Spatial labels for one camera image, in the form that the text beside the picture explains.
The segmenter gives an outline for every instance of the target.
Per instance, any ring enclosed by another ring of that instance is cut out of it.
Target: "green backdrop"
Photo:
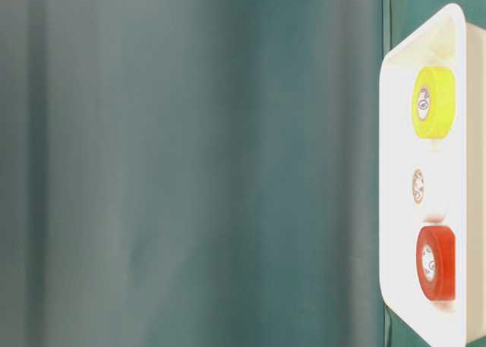
[[[0,3],[2,345],[383,345],[381,0]]]
[[[383,0],[383,54],[451,2],[462,7],[468,22],[486,28],[486,0]],[[386,310],[385,315],[385,345],[428,346],[391,310]],[[480,346],[486,346],[486,338],[468,344],[468,347]]]

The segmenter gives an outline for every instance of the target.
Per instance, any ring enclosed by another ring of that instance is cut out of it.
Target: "teal curtain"
[[[383,345],[382,0],[0,0],[0,340]]]
[[[383,0],[383,53],[386,54],[429,17],[451,2],[462,7],[468,22],[486,27],[486,0]],[[385,321],[387,347],[428,346],[393,311],[386,309]],[[486,346],[486,338],[469,343],[469,346]]]

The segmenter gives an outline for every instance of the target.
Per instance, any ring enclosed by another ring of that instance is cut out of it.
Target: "tape roll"
[[[412,121],[420,138],[447,136],[456,114],[456,80],[449,68],[422,68],[415,80]]]
[[[424,165],[417,166],[412,175],[414,211],[420,222],[442,222],[447,214],[450,190],[447,188],[447,168],[440,158],[428,156]]]
[[[427,299],[456,297],[456,237],[447,226],[426,226],[418,233],[415,253],[418,281]]]

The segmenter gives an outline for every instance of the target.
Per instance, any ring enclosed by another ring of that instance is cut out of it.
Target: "red tape roll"
[[[456,237],[447,226],[427,226],[418,233],[418,281],[427,299],[453,300],[456,297]]]

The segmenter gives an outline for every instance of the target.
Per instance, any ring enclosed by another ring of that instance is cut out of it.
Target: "yellow tape roll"
[[[447,136],[456,114],[456,80],[449,68],[422,68],[413,89],[412,121],[420,138]]]

